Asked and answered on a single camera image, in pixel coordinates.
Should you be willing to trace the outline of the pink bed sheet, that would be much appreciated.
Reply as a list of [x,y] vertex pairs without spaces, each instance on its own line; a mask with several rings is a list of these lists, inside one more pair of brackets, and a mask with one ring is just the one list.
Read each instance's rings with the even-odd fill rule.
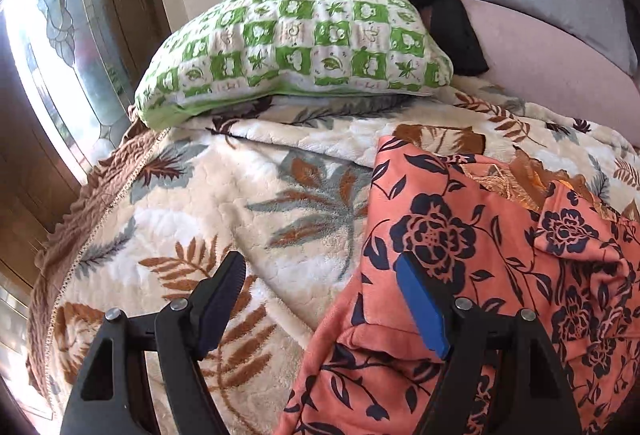
[[632,78],[579,39],[524,13],[464,0],[489,70],[511,95],[608,126],[639,143],[639,91]]

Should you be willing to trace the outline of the stained glass window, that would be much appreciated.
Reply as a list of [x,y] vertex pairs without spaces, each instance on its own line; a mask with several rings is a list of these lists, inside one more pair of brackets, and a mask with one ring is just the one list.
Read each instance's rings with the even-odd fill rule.
[[107,19],[107,0],[2,0],[23,89],[79,184],[118,146],[134,88]]

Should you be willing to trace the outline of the green white checkered pillow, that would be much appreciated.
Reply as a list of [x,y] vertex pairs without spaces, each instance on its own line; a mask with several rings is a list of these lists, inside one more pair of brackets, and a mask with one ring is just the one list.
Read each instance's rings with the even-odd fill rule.
[[408,0],[224,0],[165,39],[134,106],[163,130],[265,96],[423,96],[453,75]]

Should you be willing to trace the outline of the orange floral garment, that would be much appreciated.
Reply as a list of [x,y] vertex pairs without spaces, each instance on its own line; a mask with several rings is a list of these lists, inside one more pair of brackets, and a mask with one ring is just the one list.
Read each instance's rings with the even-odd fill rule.
[[410,252],[427,276],[488,311],[533,311],[586,434],[639,429],[639,225],[575,181],[509,196],[506,166],[378,142],[360,263],[306,350],[281,434],[408,434],[434,395],[427,349],[396,282]]

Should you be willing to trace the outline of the beige leaf-print plush blanket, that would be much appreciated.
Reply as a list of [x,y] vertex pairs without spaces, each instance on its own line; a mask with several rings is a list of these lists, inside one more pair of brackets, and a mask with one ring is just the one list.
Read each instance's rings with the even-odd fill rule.
[[159,311],[238,251],[245,285],[202,371],[231,433],[270,433],[312,333],[358,264],[387,135],[575,176],[621,212],[639,205],[637,135],[478,78],[423,97],[267,97],[165,132],[137,126],[93,169],[39,257],[27,366],[55,416],[106,311]]

